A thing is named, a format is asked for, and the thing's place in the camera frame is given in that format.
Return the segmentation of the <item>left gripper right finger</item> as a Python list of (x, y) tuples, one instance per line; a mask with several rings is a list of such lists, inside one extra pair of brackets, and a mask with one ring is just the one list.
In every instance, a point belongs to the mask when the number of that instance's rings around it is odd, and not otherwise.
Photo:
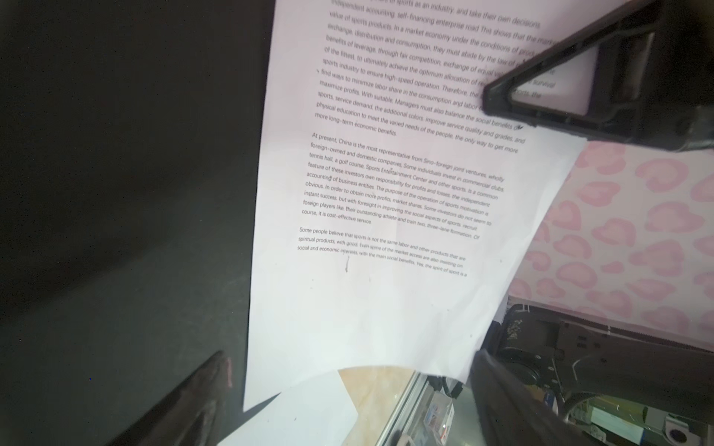
[(473, 358), (470, 382), (487, 446), (594, 443), (533, 399), (525, 386), (485, 350), (477, 351)]

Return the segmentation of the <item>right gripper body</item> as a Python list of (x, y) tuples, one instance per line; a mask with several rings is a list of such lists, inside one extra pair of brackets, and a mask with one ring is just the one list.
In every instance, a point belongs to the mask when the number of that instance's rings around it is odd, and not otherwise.
[(636, 96), (627, 143), (668, 152), (713, 148), (713, 3), (628, 1), (624, 91)]

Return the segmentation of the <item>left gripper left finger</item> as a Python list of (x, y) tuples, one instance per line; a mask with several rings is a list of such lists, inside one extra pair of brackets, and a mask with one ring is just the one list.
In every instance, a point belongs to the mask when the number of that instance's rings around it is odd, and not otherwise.
[(111, 445), (208, 445), (219, 443), (232, 362), (217, 351)]

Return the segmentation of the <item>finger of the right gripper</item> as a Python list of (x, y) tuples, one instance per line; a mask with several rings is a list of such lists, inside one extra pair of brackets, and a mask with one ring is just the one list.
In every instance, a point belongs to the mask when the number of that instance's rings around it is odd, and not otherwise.
[[(684, 145), (686, 109), (665, 94), (683, 19), (676, 1), (630, 1), (488, 84), (483, 112), (591, 140)], [(584, 111), (517, 96), (518, 88), (591, 49), (597, 54)]]

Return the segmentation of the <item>paper sheet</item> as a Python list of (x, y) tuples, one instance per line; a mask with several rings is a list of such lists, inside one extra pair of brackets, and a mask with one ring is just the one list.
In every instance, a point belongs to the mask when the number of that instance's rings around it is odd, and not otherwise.
[(260, 141), (245, 408), (315, 376), (466, 380), (585, 139), (485, 87), (614, 1), (279, 1)]
[(222, 445), (340, 445), (358, 413), (340, 375), (314, 377), (278, 395)]

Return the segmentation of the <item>orange and black folder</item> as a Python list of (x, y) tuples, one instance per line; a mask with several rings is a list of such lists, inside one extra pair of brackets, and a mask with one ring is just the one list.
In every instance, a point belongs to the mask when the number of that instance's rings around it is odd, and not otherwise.
[(104, 445), (217, 351), (243, 407), (271, 1), (1, 5), (1, 442)]

